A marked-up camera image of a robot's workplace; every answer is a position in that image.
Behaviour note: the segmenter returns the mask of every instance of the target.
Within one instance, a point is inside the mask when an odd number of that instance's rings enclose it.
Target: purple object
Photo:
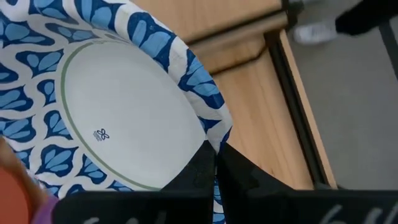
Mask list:
[[[47,202],[42,205],[32,219],[32,224],[52,224],[51,214],[59,199],[53,195],[49,195]]]

